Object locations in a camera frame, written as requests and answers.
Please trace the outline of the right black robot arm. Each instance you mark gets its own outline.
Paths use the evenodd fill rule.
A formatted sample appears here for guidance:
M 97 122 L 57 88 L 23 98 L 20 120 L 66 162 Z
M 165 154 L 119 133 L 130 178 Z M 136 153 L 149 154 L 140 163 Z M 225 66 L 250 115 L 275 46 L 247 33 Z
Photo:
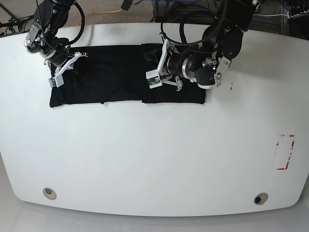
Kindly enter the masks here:
M 73 3 L 72 0 L 44 0 L 37 6 L 34 22 L 24 41 L 29 53 L 39 53 L 54 66 L 62 66 L 69 60 L 70 54 L 66 48 L 69 40 L 58 38 L 56 34 L 66 23 Z

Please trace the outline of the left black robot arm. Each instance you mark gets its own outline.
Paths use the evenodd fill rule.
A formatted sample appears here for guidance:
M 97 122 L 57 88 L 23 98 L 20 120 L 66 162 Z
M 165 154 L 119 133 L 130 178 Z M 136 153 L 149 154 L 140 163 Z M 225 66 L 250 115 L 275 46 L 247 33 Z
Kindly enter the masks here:
M 188 13 L 179 25 L 180 42 L 165 39 L 164 69 L 176 79 L 185 78 L 202 89 L 221 85 L 222 77 L 241 50 L 243 34 L 248 30 L 257 0 L 224 0 L 213 23 L 205 29 L 201 40 L 189 43 L 184 33 L 187 18 L 194 15 L 211 15 L 207 11 Z

